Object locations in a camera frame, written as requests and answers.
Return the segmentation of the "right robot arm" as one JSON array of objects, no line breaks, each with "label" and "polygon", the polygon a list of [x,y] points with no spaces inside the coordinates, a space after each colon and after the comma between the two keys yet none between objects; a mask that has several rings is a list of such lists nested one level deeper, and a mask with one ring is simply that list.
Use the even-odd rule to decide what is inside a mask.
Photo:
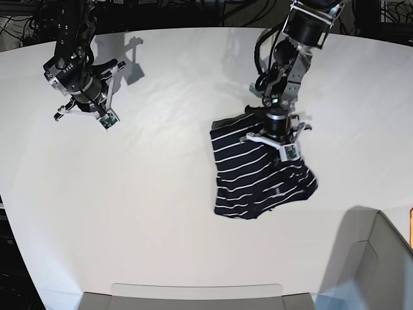
[{"label": "right robot arm", "polygon": [[86,114],[103,115],[101,101],[105,90],[99,75],[106,65],[94,65],[90,47],[96,31],[97,18],[91,14],[96,1],[58,1],[57,39],[53,57],[44,65],[49,84],[70,101],[58,109],[56,118],[74,107]]}]

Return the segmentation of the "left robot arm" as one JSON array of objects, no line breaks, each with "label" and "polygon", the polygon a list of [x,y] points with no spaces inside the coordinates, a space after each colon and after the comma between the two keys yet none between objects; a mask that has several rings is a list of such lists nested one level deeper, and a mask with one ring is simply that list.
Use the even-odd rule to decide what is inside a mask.
[{"label": "left robot arm", "polygon": [[292,112],[303,76],[308,72],[312,49],[323,48],[344,1],[292,1],[282,24],[262,35],[254,48],[254,63],[259,76],[255,93],[262,108],[247,107],[264,121],[263,135],[279,143],[293,142],[299,119]]}]

